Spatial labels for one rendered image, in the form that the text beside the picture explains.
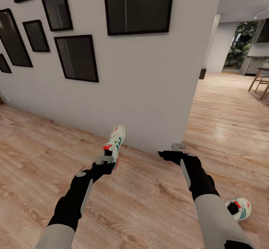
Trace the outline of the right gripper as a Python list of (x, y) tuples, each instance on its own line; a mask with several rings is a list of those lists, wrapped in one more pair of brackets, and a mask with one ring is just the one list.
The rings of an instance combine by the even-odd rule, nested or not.
[(163, 157), (165, 161), (172, 161), (176, 164), (176, 161), (175, 161), (175, 157), (178, 153), (183, 153), (181, 150), (179, 152), (175, 152), (175, 151), (163, 151), (163, 152), (160, 152), (158, 151), (158, 155), (160, 157)]

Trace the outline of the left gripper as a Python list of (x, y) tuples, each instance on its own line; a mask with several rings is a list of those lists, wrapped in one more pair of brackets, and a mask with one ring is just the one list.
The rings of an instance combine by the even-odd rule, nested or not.
[(112, 163), (112, 164), (104, 163), (104, 164), (101, 164), (101, 165), (97, 165), (96, 162), (94, 162), (92, 164), (92, 168), (95, 168), (96, 170), (99, 171), (99, 178), (104, 174), (110, 175), (112, 173), (112, 170), (113, 170), (114, 166), (115, 166), (115, 162)]

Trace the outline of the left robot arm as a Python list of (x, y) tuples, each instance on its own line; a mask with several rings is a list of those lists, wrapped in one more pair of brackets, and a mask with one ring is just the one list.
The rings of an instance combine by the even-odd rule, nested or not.
[(104, 161), (114, 161), (114, 157), (98, 155), (92, 169), (74, 176), (71, 188), (65, 197), (59, 199), (55, 214), (34, 249), (71, 249), (93, 183), (104, 174), (110, 175), (115, 166), (115, 162), (106, 164)]

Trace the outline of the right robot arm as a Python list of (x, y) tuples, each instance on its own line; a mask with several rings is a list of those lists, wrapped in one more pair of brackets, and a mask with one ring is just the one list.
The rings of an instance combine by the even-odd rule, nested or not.
[[(198, 157), (181, 151), (187, 148), (185, 143), (173, 143), (171, 147), (171, 151), (158, 151), (158, 155), (181, 166), (192, 192), (205, 249), (256, 249), (218, 195), (213, 178), (204, 172)], [(215, 169), (212, 163), (211, 167)]]

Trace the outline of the gym shoe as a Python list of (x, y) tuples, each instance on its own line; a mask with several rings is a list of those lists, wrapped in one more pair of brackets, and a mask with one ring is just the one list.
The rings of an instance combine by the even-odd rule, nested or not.
[(245, 198), (228, 201), (225, 205), (236, 222), (248, 218), (252, 211), (250, 202)]
[(110, 137), (109, 142), (103, 148), (103, 156), (112, 156), (114, 157), (114, 161), (104, 161), (106, 164), (112, 164), (115, 162), (115, 166), (112, 171), (117, 168), (119, 161), (119, 148), (123, 144), (126, 138), (126, 129), (124, 125), (117, 126)]

